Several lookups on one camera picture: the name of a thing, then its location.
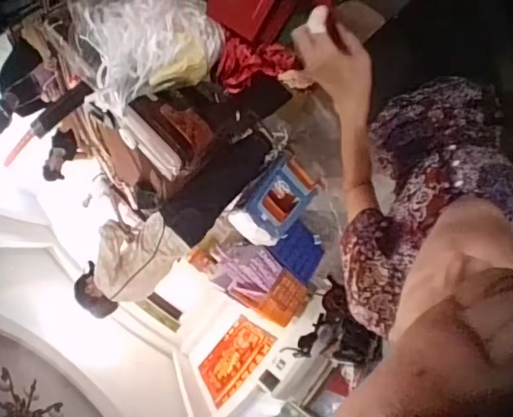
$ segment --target black clothing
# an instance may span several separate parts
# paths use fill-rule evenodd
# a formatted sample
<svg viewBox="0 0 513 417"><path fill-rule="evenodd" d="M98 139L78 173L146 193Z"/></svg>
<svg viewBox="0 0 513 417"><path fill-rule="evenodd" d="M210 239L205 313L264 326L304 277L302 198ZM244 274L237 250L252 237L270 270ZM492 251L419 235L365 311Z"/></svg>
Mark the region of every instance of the black clothing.
<svg viewBox="0 0 513 417"><path fill-rule="evenodd" d="M27 41L20 38L13 45L13 50L3 63L0 70L0 92L4 94L10 89L22 105L15 113L26 117L45 109L47 103L40 99L42 86L29 74L42 63L42 57Z"/></svg>
<svg viewBox="0 0 513 417"><path fill-rule="evenodd" d="M218 150L181 191L163 204L160 213L166 226L188 246L196 246L225 207L258 176L270 150L270 142L260 132Z"/></svg>
<svg viewBox="0 0 513 417"><path fill-rule="evenodd" d="M71 130L67 132L58 130L51 138L51 147L65 150L65 156L63 156L64 161L73 161L78 149L75 135Z"/></svg>

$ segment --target woman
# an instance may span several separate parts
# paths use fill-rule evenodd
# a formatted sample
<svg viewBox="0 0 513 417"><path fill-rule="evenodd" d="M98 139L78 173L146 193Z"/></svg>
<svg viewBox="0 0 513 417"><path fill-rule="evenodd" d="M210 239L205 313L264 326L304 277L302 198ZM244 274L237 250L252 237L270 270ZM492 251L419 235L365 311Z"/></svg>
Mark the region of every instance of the woman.
<svg viewBox="0 0 513 417"><path fill-rule="evenodd" d="M0 135L10 125L13 113L26 117L46 107L47 92L56 86L56 76L48 66L24 39L13 45L0 71Z"/></svg>
<svg viewBox="0 0 513 417"><path fill-rule="evenodd" d="M43 177L48 182L64 180L63 164L69 161L88 159L89 156L78 148L75 134L72 130L62 132L60 129L51 138L51 149L48 159L43 165Z"/></svg>
<svg viewBox="0 0 513 417"><path fill-rule="evenodd" d="M439 79L392 100L368 131L371 60L337 30L339 46L324 24L293 37L339 114L349 308L393 345L340 415L491 415L482 407L513 398L513 166L498 151L497 99ZM371 153L396 182L389 215Z"/></svg>

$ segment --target woman's arm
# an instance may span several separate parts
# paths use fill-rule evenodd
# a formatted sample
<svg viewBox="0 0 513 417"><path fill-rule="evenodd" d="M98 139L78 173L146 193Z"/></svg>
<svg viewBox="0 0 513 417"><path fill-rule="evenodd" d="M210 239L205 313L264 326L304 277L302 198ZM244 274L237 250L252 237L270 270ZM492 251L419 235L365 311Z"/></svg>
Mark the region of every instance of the woman's arm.
<svg viewBox="0 0 513 417"><path fill-rule="evenodd" d="M346 193L349 222L364 209L377 209L378 200L372 185L372 161L365 123L355 123L339 112L341 124L341 161L343 188Z"/></svg>
<svg viewBox="0 0 513 417"><path fill-rule="evenodd" d="M337 25L343 43L340 46L326 33L325 22L321 28L318 25L317 29L315 24L310 28L301 26L293 32L293 39L306 73L329 94L339 115L343 184L350 222L362 210L378 207L367 130L372 63L360 41L344 26Z"/></svg>

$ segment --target white cloth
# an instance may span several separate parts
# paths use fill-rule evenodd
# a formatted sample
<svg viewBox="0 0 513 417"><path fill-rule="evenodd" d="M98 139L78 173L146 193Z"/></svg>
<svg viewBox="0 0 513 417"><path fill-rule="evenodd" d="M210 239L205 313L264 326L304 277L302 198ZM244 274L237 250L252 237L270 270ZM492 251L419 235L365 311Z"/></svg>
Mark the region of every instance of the white cloth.
<svg viewBox="0 0 513 417"><path fill-rule="evenodd" d="M190 250L171 228L165 228L160 213L151 215L129 244L113 220L100 228L100 235L94 284L113 301L144 300Z"/></svg>

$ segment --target red cloth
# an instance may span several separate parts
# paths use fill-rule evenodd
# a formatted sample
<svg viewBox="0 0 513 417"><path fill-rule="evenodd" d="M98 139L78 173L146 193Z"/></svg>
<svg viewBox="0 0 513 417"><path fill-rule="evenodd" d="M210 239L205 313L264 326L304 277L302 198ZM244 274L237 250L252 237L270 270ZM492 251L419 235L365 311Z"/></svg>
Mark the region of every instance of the red cloth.
<svg viewBox="0 0 513 417"><path fill-rule="evenodd" d="M276 77L287 70L299 68L294 51L282 45L272 43L254 47L226 33L226 43L215 77L223 88L236 94L250 87L251 78L257 72Z"/></svg>

